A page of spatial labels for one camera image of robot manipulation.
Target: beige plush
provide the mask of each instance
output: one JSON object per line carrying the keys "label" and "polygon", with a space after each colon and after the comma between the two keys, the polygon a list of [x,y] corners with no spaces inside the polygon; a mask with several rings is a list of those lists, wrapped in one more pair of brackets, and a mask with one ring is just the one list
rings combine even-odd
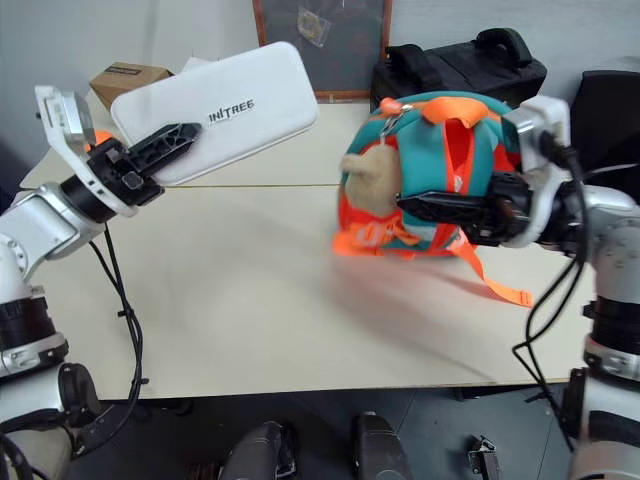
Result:
{"label": "beige plush", "polygon": [[402,166],[398,151],[375,145],[362,155],[347,154],[342,169],[349,174],[345,195],[349,203],[376,217],[391,215],[402,190]]}

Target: cardboard box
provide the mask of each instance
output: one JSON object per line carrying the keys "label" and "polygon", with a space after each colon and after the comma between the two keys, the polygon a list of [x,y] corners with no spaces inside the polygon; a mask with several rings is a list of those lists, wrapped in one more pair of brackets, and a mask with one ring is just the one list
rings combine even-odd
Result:
{"label": "cardboard box", "polygon": [[148,85],[173,74],[164,67],[116,62],[89,82],[107,110],[121,93]]}

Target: black case handle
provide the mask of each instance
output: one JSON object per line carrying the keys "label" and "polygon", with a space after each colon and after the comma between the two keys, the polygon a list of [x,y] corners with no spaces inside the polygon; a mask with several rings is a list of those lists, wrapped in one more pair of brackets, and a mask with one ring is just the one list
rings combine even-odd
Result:
{"label": "black case handle", "polygon": [[499,45],[507,50],[509,60],[517,68],[526,67],[533,61],[527,44],[513,28],[490,28],[476,37],[478,48],[491,49]]}
{"label": "black case handle", "polygon": [[408,43],[385,49],[393,68],[416,84],[421,90],[442,90],[440,75],[433,68],[418,45]]}

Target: wall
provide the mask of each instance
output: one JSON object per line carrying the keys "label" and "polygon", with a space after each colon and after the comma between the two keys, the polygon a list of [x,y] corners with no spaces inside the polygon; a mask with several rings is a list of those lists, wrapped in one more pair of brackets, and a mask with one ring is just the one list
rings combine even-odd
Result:
{"label": "wall", "polygon": [[[638,0],[395,0],[391,43],[434,47],[511,26],[549,67],[543,91],[571,99],[580,72],[640,70]],[[111,62],[179,70],[257,46],[251,0],[0,0],[0,184],[46,151],[33,86],[88,90]]]}

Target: picture frame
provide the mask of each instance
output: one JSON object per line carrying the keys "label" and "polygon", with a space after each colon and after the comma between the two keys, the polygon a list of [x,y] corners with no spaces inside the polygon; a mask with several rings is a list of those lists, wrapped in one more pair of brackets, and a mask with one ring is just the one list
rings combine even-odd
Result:
{"label": "picture frame", "polygon": [[393,0],[253,0],[260,46],[293,44],[316,97],[366,99],[373,66],[386,58]]}

